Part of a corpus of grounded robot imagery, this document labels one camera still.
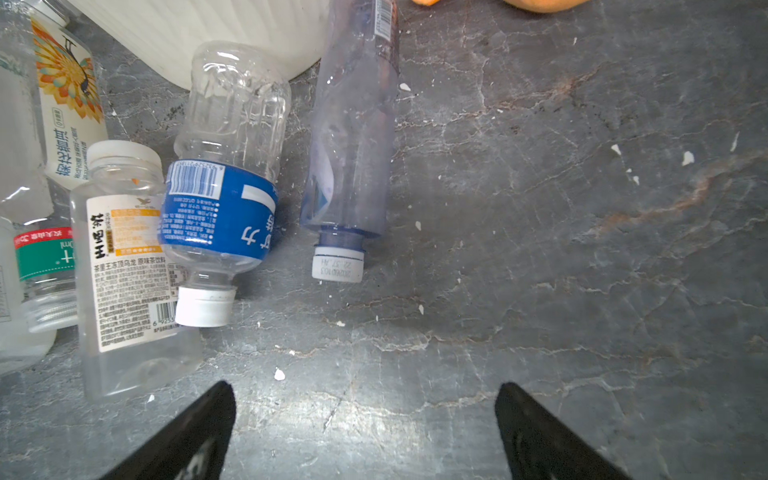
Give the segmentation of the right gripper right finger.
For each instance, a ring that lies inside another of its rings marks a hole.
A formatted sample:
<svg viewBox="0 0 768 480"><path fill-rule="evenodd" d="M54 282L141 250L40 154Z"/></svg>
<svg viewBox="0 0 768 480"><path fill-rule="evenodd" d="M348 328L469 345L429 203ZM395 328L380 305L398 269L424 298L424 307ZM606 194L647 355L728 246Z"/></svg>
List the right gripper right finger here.
<svg viewBox="0 0 768 480"><path fill-rule="evenodd" d="M501 385L494 405L514 479L626 479L518 384Z"/></svg>

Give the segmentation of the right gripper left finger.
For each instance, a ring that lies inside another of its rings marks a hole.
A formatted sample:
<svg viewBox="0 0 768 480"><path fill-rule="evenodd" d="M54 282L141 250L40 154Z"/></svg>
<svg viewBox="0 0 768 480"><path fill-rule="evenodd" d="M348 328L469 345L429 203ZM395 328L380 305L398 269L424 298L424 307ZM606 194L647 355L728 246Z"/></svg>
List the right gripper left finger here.
<svg viewBox="0 0 768 480"><path fill-rule="evenodd" d="M219 381L102 479L218 479L235 420L233 387Z"/></svg>

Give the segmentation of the clear bluish bottle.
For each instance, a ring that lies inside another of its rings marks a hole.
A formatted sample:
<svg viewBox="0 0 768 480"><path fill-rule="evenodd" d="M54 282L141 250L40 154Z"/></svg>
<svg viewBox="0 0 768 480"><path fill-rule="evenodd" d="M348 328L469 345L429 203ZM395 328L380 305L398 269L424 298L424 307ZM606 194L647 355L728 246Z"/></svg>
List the clear bluish bottle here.
<svg viewBox="0 0 768 480"><path fill-rule="evenodd" d="M317 280L360 282L363 243L385 232L398 82L396 2L331 2L300 212Z"/></svg>

